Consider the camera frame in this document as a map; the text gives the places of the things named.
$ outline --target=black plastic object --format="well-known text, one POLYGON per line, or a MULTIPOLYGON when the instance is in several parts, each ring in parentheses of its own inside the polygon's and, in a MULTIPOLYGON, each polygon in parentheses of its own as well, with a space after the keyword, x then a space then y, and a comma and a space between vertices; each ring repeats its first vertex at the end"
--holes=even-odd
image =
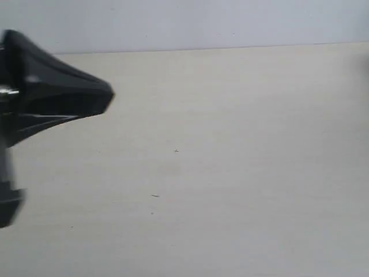
POLYGON ((110 85, 6 31, 0 48, 0 227, 11 224, 24 196, 13 190, 7 148, 61 123, 106 111, 110 85))

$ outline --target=white table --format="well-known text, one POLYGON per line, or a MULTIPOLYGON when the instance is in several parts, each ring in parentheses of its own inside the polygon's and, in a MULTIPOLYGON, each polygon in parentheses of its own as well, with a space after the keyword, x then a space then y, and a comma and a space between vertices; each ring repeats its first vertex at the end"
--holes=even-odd
POLYGON ((1 277, 369 276, 368 43, 60 58, 116 98, 13 148, 1 277))

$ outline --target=white wall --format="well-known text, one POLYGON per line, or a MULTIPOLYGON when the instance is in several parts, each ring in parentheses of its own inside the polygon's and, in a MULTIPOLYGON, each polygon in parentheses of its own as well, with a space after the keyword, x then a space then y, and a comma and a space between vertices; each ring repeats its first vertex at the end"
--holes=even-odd
POLYGON ((369 41, 367 0, 2 0, 55 53, 369 41))

